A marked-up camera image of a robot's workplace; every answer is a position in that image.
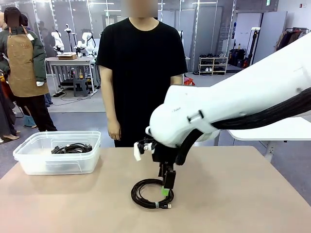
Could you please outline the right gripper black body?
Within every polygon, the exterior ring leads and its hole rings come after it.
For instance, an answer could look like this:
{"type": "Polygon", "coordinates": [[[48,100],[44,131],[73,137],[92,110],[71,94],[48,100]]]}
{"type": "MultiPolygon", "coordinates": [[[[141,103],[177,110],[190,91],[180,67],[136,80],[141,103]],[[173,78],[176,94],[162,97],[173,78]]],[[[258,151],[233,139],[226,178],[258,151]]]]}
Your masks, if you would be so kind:
{"type": "Polygon", "coordinates": [[[178,148],[171,148],[160,143],[152,144],[152,160],[160,164],[173,166],[175,164],[178,148]]]}

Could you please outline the person's right hand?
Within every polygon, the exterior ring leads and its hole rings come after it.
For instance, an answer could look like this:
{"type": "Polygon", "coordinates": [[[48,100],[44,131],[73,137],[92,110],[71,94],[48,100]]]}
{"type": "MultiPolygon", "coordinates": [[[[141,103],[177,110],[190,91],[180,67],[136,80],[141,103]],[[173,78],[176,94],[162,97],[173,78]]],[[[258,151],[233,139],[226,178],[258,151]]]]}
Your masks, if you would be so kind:
{"type": "Polygon", "coordinates": [[[109,120],[107,122],[108,134],[111,139],[120,141],[121,139],[121,127],[117,120],[109,120]]]}

